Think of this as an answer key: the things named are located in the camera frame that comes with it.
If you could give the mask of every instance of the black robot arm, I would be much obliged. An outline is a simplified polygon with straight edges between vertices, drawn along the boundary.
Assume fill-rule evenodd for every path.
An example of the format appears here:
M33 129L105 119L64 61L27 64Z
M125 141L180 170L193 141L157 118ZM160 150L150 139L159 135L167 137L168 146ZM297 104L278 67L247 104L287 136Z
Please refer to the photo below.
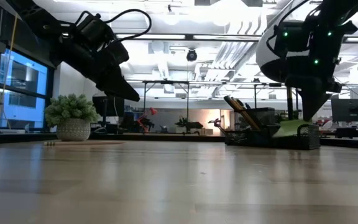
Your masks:
M301 89L305 120L310 120L329 99L327 91L341 92L342 86L333 75L345 34L358 30L351 21L344 22L357 12L358 0L323 0L304 22L284 22L288 13L267 40L268 48L282 60L285 85ZM273 37L274 49L269 44ZM307 51L305 56L287 57L289 52Z
M109 21L102 21L99 14L94 16L85 11L76 22L71 23L57 20L33 0L6 1L38 38L49 43L50 60L54 65L66 62L95 82L96 87L107 96L139 101L139 94L125 81L119 65L129 60L122 41L150 30L152 21L146 12L130 9ZM128 12L144 14L149 19L149 27L140 34L118 39L108 23Z

